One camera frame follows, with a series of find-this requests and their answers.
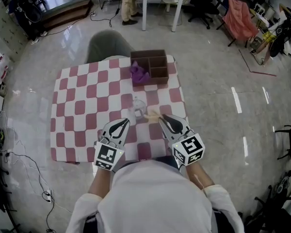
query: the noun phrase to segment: black pants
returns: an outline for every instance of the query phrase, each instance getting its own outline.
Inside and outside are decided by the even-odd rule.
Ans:
[[[36,30],[39,32],[39,34],[42,34],[45,31],[45,28],[40,23],[32,23],[30,25],[29,20],[26,18],[19,20],[18,23],[28,35],[28,37],[33,41],[37,38],[37,34],[35,32]]]

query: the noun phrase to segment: checkered tablecloth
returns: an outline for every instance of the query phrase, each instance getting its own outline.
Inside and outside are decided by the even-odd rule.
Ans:
[[[51,156],[55,161],[93,162],[100,131],[106,123],[130,119],[125,159],[168,155],[159,123],[137,120],[129,111],[132,101],[142,100],[147,111],[186,118],[184,98],[174,58],[167,56],[168,84],[133,87],[130,58],[105,60],[58,72],[50,124]]]

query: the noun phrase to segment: purple object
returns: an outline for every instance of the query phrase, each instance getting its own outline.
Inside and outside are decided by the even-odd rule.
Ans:
[[[150,79],[150,74],[134,61],[130,67],[131,79],[134,83],[146,83]]]

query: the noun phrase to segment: storage box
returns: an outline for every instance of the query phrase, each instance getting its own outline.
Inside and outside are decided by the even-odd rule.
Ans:
[[[137,61],[150,74],[150,80],[146,83],[132,82],[133,86],[165,84],[168,82],[167,57],[165,50],[133,51],[130,53],[130,63]]]

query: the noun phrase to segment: person wearing beige pants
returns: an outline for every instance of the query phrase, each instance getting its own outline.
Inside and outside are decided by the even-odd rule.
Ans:
[[[134,17],[142,17],[142,14],[137,12],[136,0],[122,0],[122,25],[133,25],[138,21],[132,20]]]

